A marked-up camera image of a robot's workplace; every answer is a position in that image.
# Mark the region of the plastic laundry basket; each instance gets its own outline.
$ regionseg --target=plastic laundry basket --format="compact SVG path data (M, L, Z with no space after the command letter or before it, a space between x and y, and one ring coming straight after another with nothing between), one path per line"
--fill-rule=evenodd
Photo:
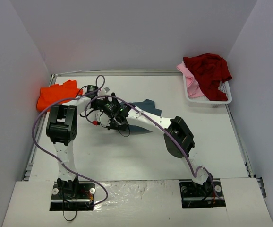
M232 95L229 87L229 83L221 83L218 89L224 93L226 93L228 100L227 101L210 101L206 96L201 96L197 98L191 98L188 95L187 92L187 86L186 86L186 77L183 74L184 79L184 90L185 90L185 96L188 102L188 105L191 107L218 107L223 104L228 104L232 101Z

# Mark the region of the purple cable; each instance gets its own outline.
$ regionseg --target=purple cable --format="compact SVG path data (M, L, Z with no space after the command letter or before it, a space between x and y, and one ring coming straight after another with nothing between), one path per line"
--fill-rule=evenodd
M91 182L96 183L97 185L99 185L99 186L105 191L106 197L105 197L103 200L101 200L101 201L99 201L99 202L93 204L92 206L98 205L98 204L104 202L105 200L107 200L107 198L108 198L108 192L107 192L106 188L105 188L101 183L99 183L99 182L97 182L97 181L95 181L95 180L93 180L93 179L91 179L91 178L89 178L89 177L87 177L87 176L84 176L84 175L82 175L82 174L76 173L75 171L69 169L69 168L62 162L62 160L61 160L60 158L58 158L56 155L52 154L51 152L49 152L49 151L47 151L46 149L44 149L43 147L41 147L41 146L39 145L39 143L37 142L37 140L36 140L34 131L35 131L37 122L40 120L41 116L42 116L43 114L45 114L46 111L47 111L48 109L50 109L53 105L56 105L56 104L58 104L58 103L60 103L60 102L69 101L69 100L79 100L80 98L85 97L86 95L89 95L89 94L92 94L92 93L95 93L95 92L99 91L99 90L104 86L104 84L105 84L105 77L104 77L103 75L97 76L96 82L97 82L97 80L98 80L99 77L102 77L102 78L103 78L103 84L102 84L101 87L99 87L97 90L92 91L92 92L89 92L89 93L86 93L86 94L84 94L84 95L82 95L82 96L80 96L80 97L78 97L78 98L64 98L64 99L58 100L57 102L54 102L53 104L51 104L51 105L49 105L48 107L46 107L46 108L38 115L38 117L36 118L36 120L35 120L35 122L34 122L34 124L33 124L33 127L32 127L32 138L33 138L33 141L34 141L35 145L36 145L40 150L44 151L46 154L48 154L48 155L54 157L58 162L62 163L62 166L63 166L67 171L69 171L69 172L71 172L71 173L73 173L73 174L75 174L75 175L77 175L77 176L80 176L80 177L82 177L82 178L84 178L84 179L86 179L86 180L88 180L88 181L91 181Z
M123 100L123 99L121 99L121 98L119 98L119 97L116 97L116 96L110 96L110 95L103 95L103 96L97 96L97 97L95 97L95 98L93 98L92 100L90 100L90 102L86 105L86 107L85 107L85 112L86 112L86 110L87 110L87 108L88 108L88 106L94 101L94 100L96 100L96 99L98 99L98 98L101 98L101 97L111 97L111 98L116 98L116 99L118 99L118 100L120 100L120 101L122 101L123 103L125 103L125 104L127 104L129 107L131 107L131 109L133 109L133 110L135 110L137 113L139 113L140 115L143 115L145 118L147 118L149 121L151 121L153 124L155 124L160 130L162 130L171 140L172 140L172 142L179 148L179 150L180 150L180 152L182 153L182 155L184 156L184 158L186 159L186 161L187 161L187 163L188 163L188 165L189 165L189 168L190 168L190 170L191 170L191 173L192 173L192 175L196 178L197 177L197 172L202 168L203 170L205 170L206 172L207 172L207 174L208 174L208 176L209 176L209 178L210 178L210 180L211 180L211 184L212 184L212 187L213 187L213 191L214 191L214 193L215 193L215 196L218 198L218 199L220 199L220 200L224 200L223 198L221 198L221 197L219 197L218 196L218 194L217 194L217 192L215 191L215 186L214 186L214 183L213 183L213 178L212 178L212 176L211 176L211 174L208 172L208 170L205 168L205 167L202 167L202 166L199 166L196 170L195 170L195 172L194 172L194 170L193 170L193 167L192 167L192 165L191 165L191 163L190 163L190 160L189 160L189 158L188 158L188 156L186 155L186 153L185 153L185 151L184 151L184 149L179 145L179 143L159 124L159 123L157 123L156 121L154 121L152 118L150 118L148 115L146 115L145 113L141 113L138 109L136 109L133 105L131 105L130 103L128 103L128 102L126 102L125 100Z

